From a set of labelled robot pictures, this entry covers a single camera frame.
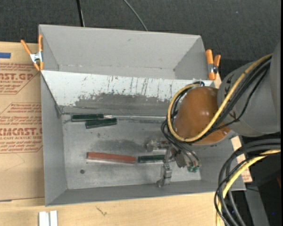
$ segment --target orange handle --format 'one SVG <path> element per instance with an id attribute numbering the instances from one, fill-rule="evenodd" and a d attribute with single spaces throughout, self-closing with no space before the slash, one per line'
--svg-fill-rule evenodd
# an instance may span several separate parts
<path id="1" fill-rule="evenodd" d="M 210 72 L 210 73 L 208 73 L 208 79 L 209 79 L 210 81 L 214 81 L 214 80 L 215 80 L 215 78 L 216 78 L 216 75 L 215 75 L 215 73 L 214 73 L 214 72 Z"/>
<path id="2" fill-rule="evenodd" d="M 216 55 L 214 58 L 214 65 L 219 66 L 221 55 Z"/>
<path id="3" fill-rule="evenodd" d="M 206 50 L 206 56 L 207 56 L 208 65 L 212 64 L 213 63 L 213 53 L 212 53 L 212 50 L 207 49 Z"/>
<path id="4" fill-rule="evenodd" d="M 44 62 L 40 61 L 40 70 L 43 70 L 43 69 L 44 69 Z"/>
<path id="5" fill-rule="evenodd" d="M 20 41 L 25 49 L 25 51 L 30 55 L 31 54 L 31 51 L 30 49 L 28 48 L 27 44 L 24 42 L 24 40 L 21 40 Z"/>
<path id="6" fill-rule="evenodd" d="M 39 51 L 43 51 L 43 35 L 39 35 Z"/>

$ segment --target black cable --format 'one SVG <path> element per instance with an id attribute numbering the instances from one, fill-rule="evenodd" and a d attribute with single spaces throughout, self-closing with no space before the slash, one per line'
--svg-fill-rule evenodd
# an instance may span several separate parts
<path id="1" fill-rule="evenodd" d="M 243 218 L 242 218 L 241 214 L 239 213 L 239 210 L 238 210 L 238 208 L 237 208 L 237 206 L 236 206 L 236 203 L 235 203 L 235 200 L 234 200 L 232 191 L 229 190 L 229 191 L 227 192 L 227 195 L 228 195 L 228 198 L 229 198 L 229 200 L 230 200 L 230 202 L 231 202 L 231 206 L 232 206 L 232 208 L 233 208 L 233 210 L 234 210 L 234 212 L 235 212 L 235 215 L 236 215 L 238 221 L 240 222 L 240 224 L 241 224 L 242 226 L 246 226 L 246 224 L 245 224 L 245 222 L 244 222 L 244 220 L 243 220 Z"/>
<path id="2" fill-rule="evenodd" d="M 281 148 L 280 145 L 255 145 L 255 146 L 253 146 L 253 144 L 251 144 L 251 146 L 252 146 L 252 147 L 246 146 L 245 148 L 242 147 L 242 148 L 240 148 L 240 150 L 239 150 L 239 149 L 236 150 L 236 151 L 232 154 L 232 156 L 225 162 L 225 164 L 222 166 L 222 168 L 221 168 L 221 170 L 220 170 L 219 179 L 218 179 L 218 184 L 219 184 L 219 186 L 221 186 L 223 183 L 227 182 L 227 179 L 229 178 L 229 176 L 232 175 L 232 172 L 230 172 L 230 166 L 231 166 L 231 164 L 232 164 L 232 161 L 233 161 L 237 156 L 239 156 L 239 155 L 241 155 L 241 154 L 244 154 L 244 153 L 247 153 L 247 152 L 252 152 L 252 151 L 264 151 L 264 150 L 272 150 L 272 149 L 280 149 L 280 148 Z M 226 167 L 226 177 L 225 177 L 224 180 L 222 180 L 225 167 Z M 225 201 L 224 201 L 224 198 L 222 197 L 222 194 L 219 194 L 219 200 L 220 200 L 220 202 L 221 202 L 221 204 L 222 204 L 223 209 L 224 209 L 225 212 L 229 215 L 230 220 L 231 220 L 232 222 L 235 221 L 234 218 L 232 217 L 232 215 L 230 214 L 228 208 L 227 208 L 227 205 L 226 205 L 226 203 L 225 203 Z M 237 209 L 237 207 L 236 207 L 236 205 L 235 205 L 233 199 L 231 200 L 231 198 L 230 198 L 230 202 L 231 202 L 231 204 L 232 204 L 232 207 L 233 207 L 233 209 L 234 209 L 234 211 L 235 211 L 235 214 L 236 214 L 238 220 L 240 221 L 240 223 L 241 223 L 242 225 L 245 225 L 245 223 L 243 222 L 243 219 L 242 219 L 241 215 L 239 214 L 239 211 L 238 211 L 238 209 Z"/>
<path id="3" fill-rule="evenodd" d="M 222 125 L 222 126 L 220 126 L 220 127 L 216 127 L 216 128 L 210 129 L 210 130 L 204 135 L 204 137 L 208 136 L 209 134 L 211 134 L 211 133 L 213 133 L 213 132 L 215 132 L 215 131 L 217 131 L 217 130 L 220 130 L 220 129 L 226 127 L 226 126 L 229 126 L 229 125 L 231 125 L 231 124 L 233 124 L 233 123 L 239 121 L 239 119 L 244 115 L 244 113 L 245 113 L 245 111 L 246 111 L 246 108 L 247 108 L 247 106 L 248 106 L 248 104 L 249 104 L 249 102 L 250 102 L 250 99 L 251 99 L 252 95 L 254 94 L 254 92 L 255 92 L 256 89 L 258 88 L 259 84 L 261 83 L 261 81 L 263 80 L 263 78 L 265 77 L 265 75 L 267 74 L 267 71 L 268 71 L 267 69 L 264 71 L 264 74 L 261 76 L 261 78 L 258 80 L 258 82 L 256 83 L 256 85 L 254 86 L 253 90 L 252 90 L 251 93 L 249 94 L 249 96 L 248 96 L 248 98 L 247 98 L 247 100 L 246 100 L 246 103 L 245 103 L 245 105 L 244 105 L 244 107 L 243 107 L 243 110 L 242 110 L 242 112 L 240 113 L 240 115 L 239 115 L 235 120 L 233 120 L 233 121 L 231 121 L 231 122 L 228 122 L 228 123 L 226 123 L 226 124 L 224 124 L 224 125 Z"/>
<path id="4" fill-rule="evenodd" d="M 137 19 L 140 21 L 140 23 L 142 24 L 143 28 L 145 29 L 145 31 L 148 31 L 146 25 L 143 23 L 142 19 L 138 16 L 137 12 L 134 10 L 134 8 L 127 2 L 127 0 L 123 0 L 124 3 L 131 9 L 131 11 L 135 14 L 135 16 L 137 17 Z"/>
<path id="5" fill-rule="evenodd" d="M 233 98 L 231 99 L 231 101 L 228 103 L 228 105 L 226 106 L 226 108 L 223 110 L 223 113 L 222 115 L 219 116 L 219 118 L 216 120 L 216 122 L 212 125 L 212 127 L 203 135 L 201 136 L 200 138 L 196 139 L 195 141 L 193 141 L 193 143 L 197 142 L 197 141 L 200 141 L 202 140 L 203 138 L 207 137 L 209 134 L 219 130 L 219 129 L 222 129 L 226 126 L 229 126 L 231 125 L 232 123 L 238 121 L 243 115 L 244 115 L 244 112 L 246 111 L 246 108 L 247 108 L 247 105 L 250 101 L 250 98 L 251 96 L 253 95 L 253 93 L 256 91 L 256 89 L 258 88 L 259 84 L 261 83 L 261 81 L 263 80 L 263 78 L 265 77 L 268 69 L 269 69 L 269 64 L 270 61 L 264 61 L 263 64 L 262 64 L 262 67 L 259 68 L 259 67 L 256 67 L 253 71 L 253 73 L 255 74 L 251 74 L 249 77 L 248 77 L 248 80 L 246 80 L 244 82 L 244 84 L 237 90 L 237 92 L 233 95 Z M 219 126 L 219 127 L 216 127 L 218 126 L 224 119 L 225 117 L 229 114 L 229 112 L 232 110 L 232 108 L 234 107 L 234 105 L 237 103 L 237 101 L 240 99 L 240 97 L 243 95 L 243 93 L 245 92 L 245 90 L 249 87 L 249 85 L 251 83 L 253 83 L 253 81 L 261 74 L 261 73 L 264 73 L 260 79 L 257 81 L 255 87 L 253 88 L 253 90 L 251 91 L 250 95 L 248 96 L 247 98 L 247 101 L 246 101 L 246 104 L 242 110 L 242 112 L 240 113 L 239 117 L 236 118 L 235 120 L 231 121 L 231 122 L 228 122 L 222 126 Z"/>
<path id="6" fill-rule="evenodd" d="M 209 134 L 211 134 L 212 132 L 221 129 L 223 127 L 225 127 L 225 125 L 218 127 L 216 130 L 216 126 L 218 126 L 224 119 L 225 117 L 228 115 L 228 113 L 232 110 L 232 108 L 234 107 L 234 105 L 237 103 L 237 101 L 240 99 L 240 97 L 243 95 L 243 93 L 246 91 L 246 89 L 250 86 L 250 84 L 261 74 L 264 73 L 264 75 L 260 78 L 260 82 L 262 81 L 263 77 L 265 76 L 267 70 L 269 69 L 270 66 L 270 58 L 268 58 L 265 61 L 262 61 L 260 64 L 258 64 L 255 68 L 253 68 L 249 73 L 248 76 L 244 79 L 244 83 L 242 83 L 242 85 L 240 87 L 238 87 L 238 89 L 235 91 L 235 93 L 232 95 L 232 99 L 230 100 L 230 102 L 227 104 L 227 106 L 225 107 L 225 109 L 223 110 L 223 113 L 219 116 L 219 118 L 216 120 L 216 122 L 212 125 L 212 127 L 208 130 L 208 132 L 206 132 L 203 136 L 201 136 L 200 138 L 194 140 L 193 142 L 189 142 L 189 145 L 192 145 L 193 143 L 202 140 L 203 138 L 207 137 Z M 187 93 L 187 91 L 189 91 L 191 88 L 185 89 L 184 91 L 182 91 L 176 98 L 176 103 L 173 104 L 172 107 L 172 111 L 174 111 L 176 109 L 175 105 L 177 106 L 178 101 L 180 100 L 180 98 Z M 246 110 L 246 106 L 243 109 L 243 113 L 240 114 L 240 116 L 242 116 Z"/>
<path id="7" fill-rule="evenodd" d="M 77 6 L 77 10 L 79 12 L 81 27 L 85 27 L 85 21 L 84 21 L 83 12 L 82 12 L 82 9 L 81 9 L 81 2 L 80 2 L 80 0 L 76 0 L 76 6 Z"/>
<path id="8" fill-rule="evenodd" d="M 234 167 L 234 169 L 229 173 L 229 175 L 221 182 L 218 183 L 218 188 L 215 192 L 215 195 L 214 195 L 214 206 L 216 208 L 216 211 L 218 213 L 218 215 L 220 216 L 220 218 L 224 221 L 224 223 L 227 225 L 227 226 L 230 226 L 230 224 L 228 223 L 227 219 L 223 216 L 222 212 L 219 210 L 218 208 L 218 204 L 217 204 L 217 197 L 222 205 L 222 208 L 226 211 L 227 215 L 230 215 L 229 211 L 228 211 L 228 208 L 227 206 L 225 205 L 225 201 L 224 201 L 224 198 L 223 198 L 223 195 L 222 195 L 222 186 L 224 183 L 226 183 L 228 181 L 228 178 L 234 174 L 242 164 L 244 164 L 247 160 L 244 160 L 242 162 L 240 162 L 237 166 Z"/>
<path id="9" fill-rule="evenodd" d="M 235 106 L 235 104 L 238 102 L 240 97 L 243 95 L 243 93 L 249 88 L 249 86 L 253 83 L 253 81 L 265 70 L 269 69 L 270 67 L 270 59 L 268 61 L 263 61 L 260 63 L 259 66 L 256 66 L 251 72 L 248 73 L 248 76 L 244 79 L 244 82 L 238 89 L 234 92 L 232 95 L 231 100 L 227 104 L 227 106 L 224 108 L 223 113 L 219 116 L 219 118 L 216 120 L 212 128 L 218 126 L 228 115 L 228 113 L 232 110 L 232 108 Z"/>
<path id="10" fill-rule="evenodd" d="M 242 164 L 244 164 L 245 162 L 248 162 L 248 161 L 251 160 L 252 158 L 256 158 L 256 157 L 258 157 L 258 155 L 255 155 L 255 156 L 253 156 L 253 157 L 250 157 L 250 158 L 245 159 L 244 161 L 240 162 L 232 171 L 227 172 L 227 175 L 226 175 L 225 179 L 222 180 L 222 182 L 219 181 L 219 184 L 218 184 L 219 186 L 218 186 L 218 188 L 217 188 L 217 190 L 216 190 L 216 193 L 215 193 L 214 205 L 215 205 L 215 207 L 216 207 L 216 210 L 217 210 L 218 214 L 221 215 L 222 213 L 220 212 L 220 210 L 218 209 L 218 206 L 217 206 L 217 202 L 216 202 L 216 197 L 217 197 L 217 196 L 218 196 L 218 198 L 219 198 L 219 200 L 220 200 L 220 203 L 221 203 L 221 205 L 222 205 L 222 209 L 225 210 L 226 215 L 229 217 L 230 221 L 231 221 L 231 222 L 233 223 L 233 225 L 235 225 L 235 226 L 239 226 L 239 225 L 238 225 L 238 223 L 236 222 L 236 220 L 232 217 L 231 213 L 230 213 L 229 210 L 228 210 L 228 207 L 227 207 L 227 205 L 226 205 L 226 203 L 225 203 L 225 199 L 224 199 L 224 197 L 223 197 L 223 195 L 222 195 L 221 187 L 223 186 L 224 183 L 226 183 L 226 182 L 228 181 L 228 179 L 232 176 L 232 174 L 235 173 L 235 172 L 240 168 L 240 166 L 241 166 Z M 225 219 L 225 217 L 222 217 L 222 220 L 223 220 L 227 225 L 229 225 L 229 223 L 227 222 L 227 220 Z"/>

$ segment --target wire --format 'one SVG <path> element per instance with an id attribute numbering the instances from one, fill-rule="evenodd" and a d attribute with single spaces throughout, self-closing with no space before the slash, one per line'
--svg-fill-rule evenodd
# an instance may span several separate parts
<path id="1" fill-rule="evenodd" d="M 250 99 L 251 99 L 252 95 L 254 94 L 254 92 L 256 91 L 256 89 L 258 88 L 259 84 L 261 83 L 261 81 L 263 80 L 263 78 L 265 77 L 266 74 L 267 74 L 267 69 L 264 71 L 264 74 L 263 74 L 263 75 L 261 76 L 261 78 L 258 80 L 258 82 L 257 82 L 256 85 L 254 86 L 253 90 L 250 92 L 250 94 L 249 94 L 249 96 L 248 96 L 248 98 L 247 98 L 247 100 L 246 100 L 246 103 L 245 103 L 245 105 L 244 105 L 244 107 L 243 107 L 242 112 L 240 113 L 240 115 L 239 115 L 236 119 L 234 119 L 233 121 L 228 122 L 228 123 L 226 123 L 226 124 L 224 124 L 224 125 L 222 125 L 222 126 L 220 126 L 220 127 L 216 127 L 216 128 L 212 127 L 212 128 L 205 134 L 205 136 L 208 136 L 209 134 L 211 134 L 211 133 L 213 133 L 213 132 L 215 132 L 215 131 L 217 131 L 217 130 L 219 130 L 219 129 L 222 129 L 222 128 L 226 127 L 226 126 L 229 126 L 229 125 L 231 125 L 231 124 L 233 124 L 233 123 L 239 121 L 239 119 L 244 115 L 244 113 L 245 113 L 245 111 L 246 111 L 246 108 L 247 108 L 247 106 L 248 106 L 248 104 L 249 104 L 249 102 L 250 102 Z"/>
<path id="2" fill-rule="evenodd" d="M 264 153 L 261 153 L 260 155 L 262 156 L 257 156 L 255 158 L 252 158 L 249 162 L 243 164 L 239 170 L 237 172 L 235 172 L 233 174 L 233 176 L 230 178 L 230 180 L 228 181 L 228 183 L 225 185 L 223 191 L 222 191 L 222 196 L 223 198 L 226 197 L 226 194 L 228 192 L 228 190 L 230 189 L 230 187 L 233 185 L 233 183 L 236 181 L 236 179 L 240 176 L 240 174 L 246 170 L 247 168 L 249 168 L 251 165 L 253 165 L 254 163 L 256 163 L 257 161 L 261 160 L 261 159 L 264 159 L 267 157 L 267 154 L 273 154 L 273 153 L 278 153 L 280 152 L 281 150 L 269 150 L 269 151 L 266 151 Z M 221 202 L 219 201 L 218 202 L 218 208 L 219 210 L 221 210 Z M 220 225 L 220 218 L 219 218 L 219 214 L 216 215 L 216 224 L 217 225 Z"/>
<path id="3" fill-rule="evenodd" d="M 85 27 L 85 21 L 84 21 L 83 12 L 82 12 L 82 9 L 81 9 L 81 2 L 80 2 L 80 0 L 76 0 L 76 5 L 77 5 L 77 10 L 79 11 L 81 27 Z"/>
<path id="4" fill-rule="evenodd" d="M 263 150 L 280 150 L 281 149 L 281 139 L 265 139 L 265 140 L 260 140 L 260 141 L 256 141 L 256 142 L 251 142 L 251 143 L 248 143 L 246 145 L 244 145 L 243 147 L 240 147 L 238 150 L 236 150 L 231 156 L 230 158 L 224 163 L 224 165 L 222 166 L 221 170 L 220 170 L 220 173 L 219 173 L 219 178 L 218 178 L 218 189 L 216 191 L 216 194 L 215 194 L 215 207 L 216 207 L 216 210 L 217 210 L 217 213 L 218 215 L 220 216 L 220 218 L 226 223 L 226 225 L 229 225 L 228 222 L 226 221 L 226 219 L 222 216 L 221 212 L 219 211 L 218 209 L 218 206 L 216 204 L 216 196 L 218 195 L 219 197 L 219 202 L 221 203 L 221 206 L 222 208 L 225 210 L 225 213 L 228 215 L 229 219 L 232 221 L 232 223 L 234 225 L 236 225 L 236 222 L 234 220 L 234 218 L 232 217 L 232 215 L 230 214 L 227 206 L 226 206 L 226 203 L 224 201 L 224 198 L 223 196 L 221 195 L 221 193 L 219 193 L 220 191 L 220 188 L 221 186 L 228 181 L 228 179 L 230 178 L 230 176 L 233 174 L 233 172 L 235 172 L 235 170 L 237 170 L 237 168 L 239 168 L 243 163 L 245 163 L 245 161 L 247 160 L 250 160 L 250 159 L 247 159 L 245 161 L 243 161 L 242 163 L 240 163 L 239 165 L 237 165 L 231 172 L 230 172 L 230 166 L 231 166 L 231 163 L 232 161 L 238 157 L 239 155 L 241 154 L 244 154 L 244 153 L 249 153 L 249 152 L 254 152 L 254 151 L 263 151 Z M 224 174 L 224 171 L 226 169 L 226 177 L 224 180 L 222 180 L 222 177 L 223 177 L 223 174 Z M 240 223 L 242 225 L 244 225 L 243 223 L 243 220 L 242 218 L 240 218 L 239 216 L 239 211 L 237 210 L 234 202 L 232 202 L 233 204 L 233 209 L 236 213 L 236 216 L 238 218 L 239 221 L 241 221 Z"/>
<path id="5" fill-rule="evenodd" d="M 135 14 L 135 16 L 138 18 L 138 20 L 140 21 L 140 23 L 142 24 L 143 28 L 145 29 L 145 31 L 148 31 L 146 25 L 143 23 L 142 19 L 138 16 L 137 12 L 134 10 L 134 8 L 127 2 L 127 0 L 123 0 L 125 2 L 125 4 L 131 9 L 131 11 Z"/>
<path id="6" fill-rule="evenodd" d="M 256 68 L 260 63 L 266 61 L 267 59 L 269 59 L 271 57 L 272 54 L 270 55 L 266 55 L 262 58 L 260 58 L 259 60 L 257 60 L 256 62 L 254 62 L 250 67 L 248 67 L 242 74 L 241 76 L 238 78 L 238 80 L 233 84 L 233 87 L 230 89 L 229 93 L 227 94 L 227 96 L 225 97 L 225 99 L 223 100 L 222 104 L 220 105 L 218 111 L 215 113 L 214 117 L 212 118 L 212 120 L 210 121 L 210 123 L 206 126 L 206 128 L 201 131 L 198 135 L 191 137 L 191 138 L 184 138 L 179 136 L 173 129 L 172 123 L 171 123 L 171 110 L 174 104 L 174 101 L 176 100 L 176 97 L 185 89 L 189 88 L 188 86 L 184 87 L 183 89 L 181 89 L 180 91 L 178 91 L 176 93 L 176 95 L 173 97 L 173 99 L 170 102 L 169 108 L 168 108 L 168 112 L 167 112 L 167 122 L 168 122 L 168 127 L 170 130 L 170 133 L 172 134 L 172 136 L 174 136 L 178 141 L 184 141 L 184 142 L 194 142 L 195 140 L 201 138 L 211 127 L 212 125 L 215 123 L 215 121 L 218 119 L 218 117 L 220 116 L 221 112 L 223 111 L 223 109 L 225 108 L 227 102 L 230 100 L 232 94 L 234 93 L 234 91 L 237 89 L 238 85 L 241 83 L 241 81 L 243 80 L 243 78 L 254 68 Z"/>

